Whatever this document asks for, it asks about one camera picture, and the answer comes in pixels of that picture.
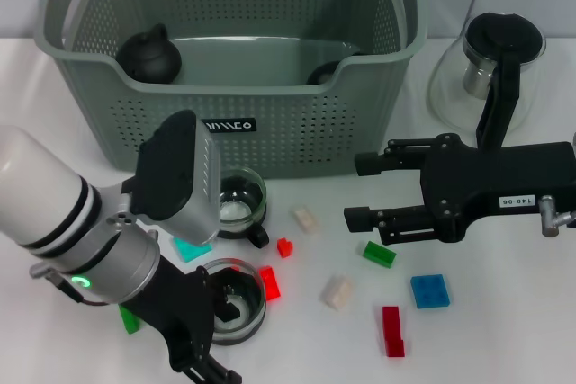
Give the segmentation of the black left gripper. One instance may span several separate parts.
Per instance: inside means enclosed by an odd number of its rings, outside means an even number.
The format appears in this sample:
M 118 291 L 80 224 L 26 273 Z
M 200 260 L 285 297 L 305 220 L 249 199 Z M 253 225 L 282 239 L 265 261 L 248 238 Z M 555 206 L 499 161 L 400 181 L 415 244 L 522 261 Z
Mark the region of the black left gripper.
M 214 313 L 219 320 L 240 317 L 239 308 L 230 300 L 242 294 L 240 274 L 235 266 L 222 268 L 209 278 L 201 266 L 184 273 L 162 257 L 146 286 L 121 305 L 163 336 L 174 371 L 196 384 L 241 384 L 237 372 L 209 355 Z

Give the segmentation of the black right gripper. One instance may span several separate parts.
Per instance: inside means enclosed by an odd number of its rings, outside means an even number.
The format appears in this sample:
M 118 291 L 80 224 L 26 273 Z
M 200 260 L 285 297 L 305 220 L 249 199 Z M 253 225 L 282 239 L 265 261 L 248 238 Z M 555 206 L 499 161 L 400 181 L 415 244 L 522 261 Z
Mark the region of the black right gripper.
M 548 236 L 561 225 L 574 227 L 574 149 L 568 142 L 481 151 L 456 134 L 391 139 L 381 154 L 355 155 L 355 169 L 359 176 L 420 169 L 424 205 L 344 209 L 351 233 L 377 229 L 383 244 L 460 241 L 473 222 L 492 216 L 540 214 Z

